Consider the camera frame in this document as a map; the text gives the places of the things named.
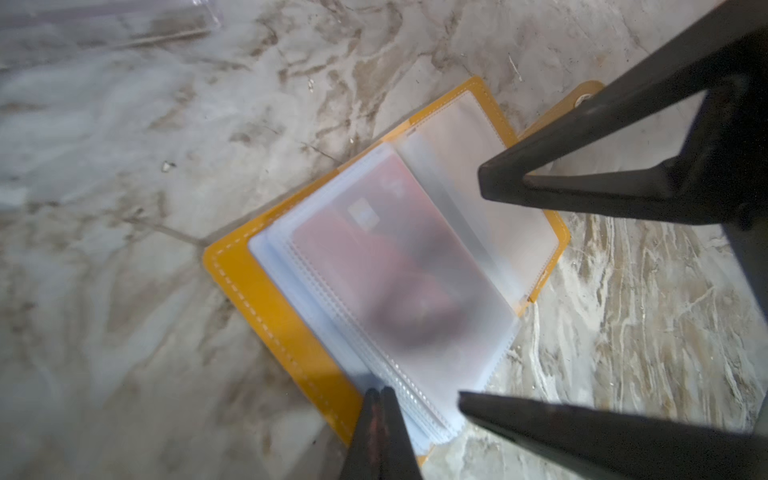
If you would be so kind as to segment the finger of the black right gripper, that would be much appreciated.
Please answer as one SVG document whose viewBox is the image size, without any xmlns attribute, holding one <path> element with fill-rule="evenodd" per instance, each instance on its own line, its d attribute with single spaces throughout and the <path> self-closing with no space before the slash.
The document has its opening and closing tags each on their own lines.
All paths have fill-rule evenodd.
<svg viewBox="0 0 768 480">
<path fill-rule="evenodd" d="M 478 181 L 495 202 L 750 224 L 767 209 L 766 3 L 722 3 Z"/>
</svg>

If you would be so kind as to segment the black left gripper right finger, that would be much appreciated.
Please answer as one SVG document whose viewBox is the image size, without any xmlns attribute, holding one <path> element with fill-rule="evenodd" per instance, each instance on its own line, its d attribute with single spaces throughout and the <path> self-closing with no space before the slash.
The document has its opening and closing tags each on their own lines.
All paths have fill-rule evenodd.
<svg viewBox="0 0 768 480">
<path fill-rule="evenodd" d="M 767 439 L 638 415 L 463 391 L 475 425 L 589 479 L 764 479 Z"/>
</svg>

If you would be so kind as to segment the red VIP card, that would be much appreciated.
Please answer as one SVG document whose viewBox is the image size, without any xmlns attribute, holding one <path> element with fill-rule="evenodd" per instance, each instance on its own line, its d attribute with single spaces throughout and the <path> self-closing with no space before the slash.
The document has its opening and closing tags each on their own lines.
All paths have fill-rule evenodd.
<svg viewBox="0 0 768 480">
<path fill-rule="evenodd" d="M 474 355 L 511 311 L 399 156 L 359 161 L 289 228 L 342 317 L 396 356 Z"/>
</svg>

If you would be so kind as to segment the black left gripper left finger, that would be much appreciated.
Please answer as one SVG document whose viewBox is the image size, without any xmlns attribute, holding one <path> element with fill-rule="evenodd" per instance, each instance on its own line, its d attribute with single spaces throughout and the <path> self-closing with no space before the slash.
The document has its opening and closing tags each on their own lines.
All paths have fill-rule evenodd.
<svg viewBox="0 0 768 480">
<path fill-rule="evenodd" d="M 339 478 L 423 478 L 393 388 L 366 391 Z"/>
</svg>

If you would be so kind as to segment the yellow leather card holder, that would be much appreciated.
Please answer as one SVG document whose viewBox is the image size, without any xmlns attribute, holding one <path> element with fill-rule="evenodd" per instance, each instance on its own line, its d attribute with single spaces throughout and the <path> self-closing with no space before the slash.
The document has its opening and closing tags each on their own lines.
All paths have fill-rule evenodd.
<svg viewBox="0 0 768 480">
<path fill-rule="evenodd" d="M 394 141 L 424 126 L 436 126 L 441 131 L 454 129 L 457 133 L 477 126 L 482 133 L 497 137 L 494 151 L 500 153 L 569 113 L 603 87 L 603 83 L 596 80 L 579 84 L 518 134 L 485 82 L 475 76 L 389 129 L 381 139 Z M 343 374 L 340 362 L 331 357 L 329 348 L 248 253 L 246 243 L 350 165 L 345 162 L 300 188 L 215 241 L 203 254 L 206 271 L 345 445 L 353 439 L 364 394 Z M 520 234 L 507 235 L 507 240 L 515 245 L 508 248 L 501 259 L 502 264 L 512 267 L 523 281 L 522 293 L 511 297 L 515 314 L 522 315 L 537 300 L 570 242 L 571 233 L 555 211 L 514 205 L 503 209 L 512 215 L 513 226 L 523 230 Z"/>
</svg>

